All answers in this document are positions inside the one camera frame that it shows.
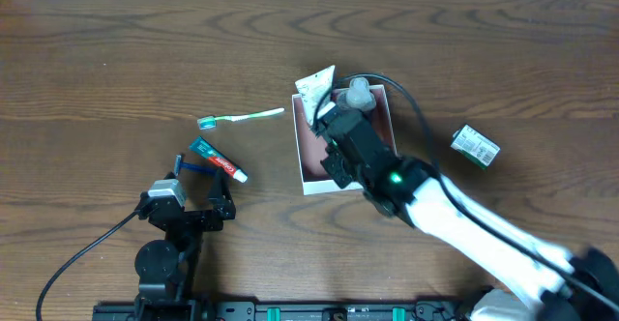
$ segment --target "green and white toothbrush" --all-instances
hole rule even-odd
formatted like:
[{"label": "green and white toothbrush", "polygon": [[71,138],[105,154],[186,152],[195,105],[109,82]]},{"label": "green and white toothbrush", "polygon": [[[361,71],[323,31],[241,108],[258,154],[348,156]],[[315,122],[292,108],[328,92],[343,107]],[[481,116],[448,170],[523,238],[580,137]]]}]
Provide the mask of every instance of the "green and white toothbrush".
[{"label": "green and white toothbrush", "polygon": [[220,117],[208,116],[208,117],[198,119],[197,125],[201,130],[208,130],[208,129],[214,128],[217,125],[217,121],[219,120],[238,122],[241,120],[246,120],[246,119],[251,119],[251,118],[269,117],[269,116],[276,115],[282,112],[283,112],[283,107],[280,107],[276,109],[270,109],[264,112],[243,114],[243,115],[238,115],[238,116],[220,116]]}]

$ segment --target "green indicator light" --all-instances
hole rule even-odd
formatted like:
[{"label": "green indicator light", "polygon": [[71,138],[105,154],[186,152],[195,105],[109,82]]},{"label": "green indicator light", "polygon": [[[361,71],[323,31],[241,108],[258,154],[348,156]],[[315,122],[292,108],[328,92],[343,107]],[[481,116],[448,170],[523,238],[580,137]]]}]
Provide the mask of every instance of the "green indicator light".
[{"label": "green indicator light", "polygon": [[393,183],[400,183],[400,182],[402,182],[402,178],[396,172],[392,172],[391,173],[391,182],[393,182]]}]

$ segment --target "white box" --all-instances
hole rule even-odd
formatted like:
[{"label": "white box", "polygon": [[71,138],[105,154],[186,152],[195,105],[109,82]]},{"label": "white box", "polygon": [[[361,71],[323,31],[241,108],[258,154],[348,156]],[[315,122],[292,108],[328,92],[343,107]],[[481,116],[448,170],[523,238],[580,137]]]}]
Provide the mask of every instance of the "white box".
[{"label": "white box", "polygon": [[[371,112],[371,124],[383,142],[390,145],[394,153],[397,154],[385,87],[383,85],[370,85],[369,89],[376,97],[376,108]],[[325,152],[327,142],[322,137],[316,138],[311,131],[305,118],[301,94],[292,96],[292,115],[294,117],[294,133],[297,140],[303,195],[340,191],[341,189],[320,164],[320,161],[327,158],[327,152]],[[343,190],[360,190],[361,188],[360,184],[353,182]]]}]

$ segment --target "plastic bottle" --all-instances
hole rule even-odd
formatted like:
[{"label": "plastic bottle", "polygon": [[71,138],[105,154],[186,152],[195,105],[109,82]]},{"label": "plastic bottle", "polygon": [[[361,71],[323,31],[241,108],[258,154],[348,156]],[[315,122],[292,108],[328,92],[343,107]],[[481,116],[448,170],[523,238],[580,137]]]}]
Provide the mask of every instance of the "plastic bottle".
[{"label": "plastic bottle", "polygon": [[357,108],[369,112],[376,107],[376,98],[369,90],[369,82],[363,77],[350,81],[350,88],[338,95],[338,106],[343,109]]}]

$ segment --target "toothpaste tube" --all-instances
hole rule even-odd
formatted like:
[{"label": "toothpaste tube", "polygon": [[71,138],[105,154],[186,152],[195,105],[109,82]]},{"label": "toothpaste tube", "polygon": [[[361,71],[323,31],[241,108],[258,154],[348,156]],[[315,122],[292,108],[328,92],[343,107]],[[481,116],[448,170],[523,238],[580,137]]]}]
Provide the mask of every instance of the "toothpaste tube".
[{"label": "toothpaste tube", "polygon": [[190,146],[190,149],[207,161],[220,166],[225,173],[230,175],[233,179],[245,183],[248,180],[248,175],[243,172],[238,166],[233,164],[230,160],[227,160],[223,154],[221,154],[215,147],[211,146],[202,137],[198,137]]}]

